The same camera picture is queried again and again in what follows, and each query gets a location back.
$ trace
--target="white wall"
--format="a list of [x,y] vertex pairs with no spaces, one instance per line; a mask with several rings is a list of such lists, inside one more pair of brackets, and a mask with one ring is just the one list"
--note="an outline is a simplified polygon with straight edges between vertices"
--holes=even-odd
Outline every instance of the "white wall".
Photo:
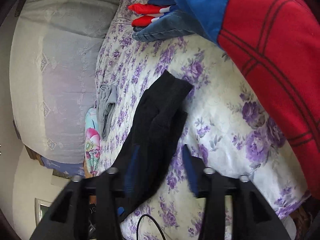
[[13,127],[13,113],[9,87],[9,61],[14,29],[17,19],[15,6],[0,26],[0,208],[13,225],[12,190],[23,144]]
[[22,240],[28,240],[36,228],[35,198],[53,202],[62,190],[51,185],[52,170],[31,160],[23,148],[13,186],[13,223],[14,229]]
[[36,227],[35,198],[52,202],[62,188],[51,185],[52,170],[29,158],[12,123],[9,62],[18,20],[14,12],[15,6],[0,27],[0,208],[21,239],[28,240]]

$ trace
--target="purple rose print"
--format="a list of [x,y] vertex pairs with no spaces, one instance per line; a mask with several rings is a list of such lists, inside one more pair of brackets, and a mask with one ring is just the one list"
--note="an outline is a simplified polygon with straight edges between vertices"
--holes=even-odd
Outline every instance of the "purple rose print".
[[209,126],[206,125],[203,128],[198,129],[197,134],[200,138],[202,138],[209,131],[210,131],[210,128]]
[[124,30],[124,26],[122,25],[122,24],[119,24],[119,33],[121,33],[121,32],[123,32],[123,30]]
[[159,240],[158,237],[152,235],[149,232],[146,232],[146,233],[143,234],[143,239],[144,240]]
[[136,43],[136,48],[135,48],[135,50],[134,50],[134,53],[137,53],[137,52],[138,52],[138,50],[140,49],[140,46],[141,46],[141,41],[138,41],[138,42]]
[[116,134],[116,145],[118,146],[120,142],[120,136]]
[[118,65],[117,71],[120,73],[123,68],[123,62]]
[[131,96],[131,107],[133,108],[134,107],[134,104],[136,103],[137,101],[137,97],[135,96],[135,94],[132,94]]
[[138,78],[141,74],[142,71],[142,63],[140,62],[139,65],[136,68],[136,71],[133,74],[133,77],[131,79],[131,84],[137,84],[138,83]]
[[205,165],[208,165],[208,150],[203,144],[199,144],[199,151]]
[[188,41],[185,41],[183,36],[180,36],[178,37],[178,42],[175,45],[177,45],[182,50],[182,53],[186,53],[187,44],[188,44]]
[[292,187],[285,187],[281,192],[281,198],[278,198],[274,207],[276,214],[280,219],[287,217],[291,212],[296,210],[309,196],[310,192],[307,190],[301,199],[292,197]]
[[140,89],[140,96],[142,96],[143,92],[147,89],[149,74],[150,74],[150,70],[148,71],[148,74],[143,79],[141,89]]
[[160,46],[162,44],[163,40],[158,40],[155,42],[155,44],[153,44],[153,47],[154,47],[154,50],[153,50],[153,54],[157,54],[157,52],[159,51],[160,49]]
[[257,102],[245,102],[242,107],[242,117],[252,129],[257,129],[264,124],[263,112],[263,108]]
[[138,216],[141,214],[141,212],[140,212],[138,209],[136,209],[133,214],[134,214],[136,217],[138,217]]
[[126,119],[127,115],[128,115],[128,109],[126,109],[126,111],[125,111],[122,107],[120,110],[119,116],[118,116],[118,121],[117,121],[118,127],[121,126],[124,119]]
[[125,64],[129,63],[131,56],[132,56],[131,50],[129,50],[128,52],[127,51],[125,52],[125,62],[124,62]]
[[119,58],[120,55],[121,55],[121,53],[117,49],[112,53],[112,57],[115,59]]
[[148,45],[149,45],[148,42],[144,42],[143,46],[142,46],[142,49],[141,49],[141,52],[144,52],[144,50],[148,47]]
[[198,236],[201,231],[201,225],[202,225],[202,219],[203,219],[203,212],[198,212],[198,216],[193,216],[193,219],[191,219],[191,224],[193,227],[188,227],[189,236],[195,237]]
[[125,81],[127,80],[127,76],[123,75],[121,80],[120,80],[120,88],[122,89],[124,86]]
[[166,65],[170,64],[176,50],[173,45],[169,46],[167,49],[163,50],[160,54],[160,63]]
[[251,131],[245,140],[246,145],[246,158],[253,163],[263,163],[265,164],[268,155],[270,144],[267,141],[266,132],[264,129],[260,128],[255,131]]
[[267,120],[267,136],[270,143],[278,148],[281,148],[286,140],[284,134],[271,117]]
[[125,139],[127,138],[128,136],[128,128],[126,128],[122,134],[122,137],[121,137],[121,142],[124,143]]
[[132,38],[131,36],[123,36],[120,41],[121,47],[124,49],[125,47],[128,47],[132,44]]
[[194,61],[190,64],[190,72],[193,76],[193,78],[198,79],[199,76],[203,72],[203,67],[199,61]]
[[155,69],[154,75],[156,75],[156,74],[162,75],[162,73],[167,69],[168,69],[168,65],[163,65],[161,63],[158,63],[156,65],[156,69]]
[[169,185],[168,193],[170,193],[170,190],[176,189],[176,184],[177,184],[177,178],[173,175],[173,172],[171,172],[167,176],[167,182],[168,182],[167,185]]
[[124,86],[123,92],[126,94],[128,92],[129,89],[129,83],[127,82]]
[[135,234],[137,232],[137,226],[135,225],[135,223],[133,222],[133,219],[130,219],[130,226],[129,226],[129,230],[132,234]]
[[185,179],[182,171],[184,170],[182,163],[182,144],[179,143],[177,146],[177,151],[172,157],[172,161],[170,164],[170,170],[172,170],[177,178],[178,182],[181,182]]
[[192,100],[195,96],[196,90],[200,89],[203,85],[210,83],[209,75],[204,71],[204,50],[194,54],[194,58],[188,58],[188,64],[181,67],[182,74],[179,78],[188,81],[193,85],[193,89],[189,92],[187,99]]
[[176,217],[171,212],[167,213],[167,219],[168,219],[171,227],[174,226],[177,223],[176,222]]
[[159,216],[162,218],[164,227],[175,227],[178,228],[179,225],[176,221],[177,211],[175,210],[173,202],[170,202],[170,206],[167,207],[163,196],[160,196],[160,207],[162,212],[158,211]]
[[110,79],[111,79],[112,81],[116,81],[116,78],[117,78],[116,74],[115,74],[114,72],[112,72]]

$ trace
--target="bed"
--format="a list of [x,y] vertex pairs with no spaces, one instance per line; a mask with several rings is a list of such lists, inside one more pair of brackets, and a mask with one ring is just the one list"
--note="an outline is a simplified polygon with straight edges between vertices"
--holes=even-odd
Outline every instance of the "bed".
[[[122,0],[96,65],[96,88],[117,86],[117,105],[107,141],[100,141],[99,173],[116,159],[130,131],[145,89],[164,70],[190,82],[194,89],[184,103],[188,113],[177,151],[158,192],[121,224],[125,239],[136,239],[142,214],[156,219],[170,239],[197,238],[204,200],[193,197],[183,168],[181,147],[222,175],[250,177],[280,218],[309,197],[299,162],[280,129],[228,55],[198,35],[141,43],[131,38],[137,18],[127,6],[147,0]],[[226,197],[225,239],[231,239],[232,206]],[[140,239],[160,239],[156,226],[144,220]]]

